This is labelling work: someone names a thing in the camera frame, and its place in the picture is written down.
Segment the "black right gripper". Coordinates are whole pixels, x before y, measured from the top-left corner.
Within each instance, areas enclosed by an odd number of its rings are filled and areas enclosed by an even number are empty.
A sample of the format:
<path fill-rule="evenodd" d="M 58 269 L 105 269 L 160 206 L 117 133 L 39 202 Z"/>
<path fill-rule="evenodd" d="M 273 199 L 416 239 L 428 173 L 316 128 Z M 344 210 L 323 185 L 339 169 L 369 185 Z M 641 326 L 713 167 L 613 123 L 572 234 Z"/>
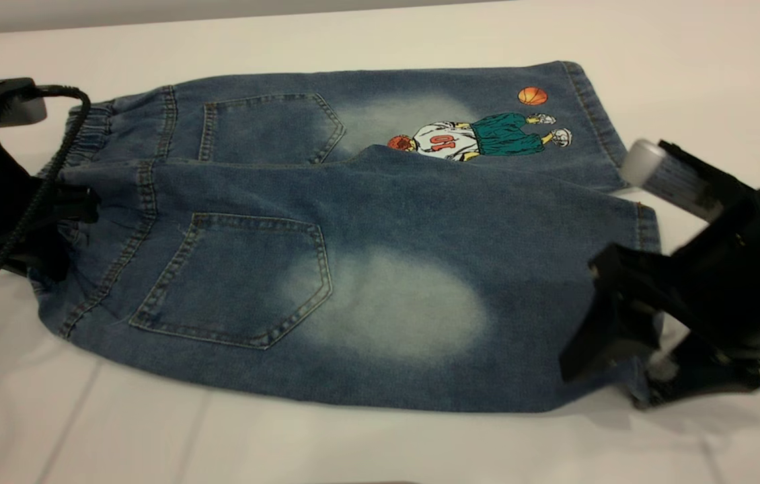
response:
<path fill-rule="evenodd" d="M 587 267 L 595 293 L 560 353 L 564 382 L 633 364 L 648 387 L 636 409 L 760 389 L 760 190 L 670 255 L 608 245 Z M 650 364 L 669 284 L 688 334 Z"/>

